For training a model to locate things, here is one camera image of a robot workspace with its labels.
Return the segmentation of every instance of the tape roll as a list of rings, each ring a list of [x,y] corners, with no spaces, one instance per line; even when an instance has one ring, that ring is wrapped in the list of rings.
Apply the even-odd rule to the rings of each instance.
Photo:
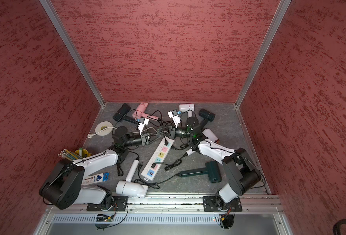
[[[108,128],[108,129],[104,130],[107,127],[113,127],[113,124],[110,121],[103,121],[96,126],[95,133],[98,133],[97,135],[100,135],[100,136],[104,136],[104,135],[111,133],[113,128]]]

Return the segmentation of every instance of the black hair dryer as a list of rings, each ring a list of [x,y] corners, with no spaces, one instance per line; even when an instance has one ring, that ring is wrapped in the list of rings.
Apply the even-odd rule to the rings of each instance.
[[[206,167],[181,171],[179,173],[180,177],[188,177],[188,176],[199,176],[201,174],[208,174],[209,181],[211,183],[221,182],[223,179],[221,177],[220,169],[217,164],[217,161],[210,161],[206,163]]]

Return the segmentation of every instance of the white cable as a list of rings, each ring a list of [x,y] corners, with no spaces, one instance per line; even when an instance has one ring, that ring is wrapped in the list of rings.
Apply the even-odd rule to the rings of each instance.
[[[106,130],[106,129],[108,129],[108,128],[117,129],[117,127],[110,126],[110,127],[107,127],[107,128],[102,129],[101,131],[99,131],[99,132],[97,132],[97,133],[95,133],[95,134],[88,134],[87,137],[88,137],[88,138],[92,138],[94,135],[97,135],[97,134],[99,134],[100,132],[102,132],[103,130]]]

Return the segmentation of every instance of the white power strip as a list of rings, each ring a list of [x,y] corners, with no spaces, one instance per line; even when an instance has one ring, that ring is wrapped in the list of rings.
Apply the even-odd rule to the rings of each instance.
[[[153,179],[155,178],[157,172],[159,171],[161,167],[161,164],[156,164],[154,168],[152,168],[152,164],[155,162],[164,162],[173,143],[174,143],[174,139],[162,138],[159,146],[157,146],[155,152],[152,154],[152,157],[150,158],[146,167],[141,173],[141,175],[144,176],[145,181],[153,181]]]

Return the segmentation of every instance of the red textured wall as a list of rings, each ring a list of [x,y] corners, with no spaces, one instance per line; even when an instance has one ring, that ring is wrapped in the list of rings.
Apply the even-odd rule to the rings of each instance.
[[[99,104],[38,0],[0,1],[0,234],[31,234],[38,190]]]
[[[241,112],[293,233],[332,234],[346,218],[346,1],[292,1]]]
[[[52,0],[106,101],[235,102],[279,0]]]

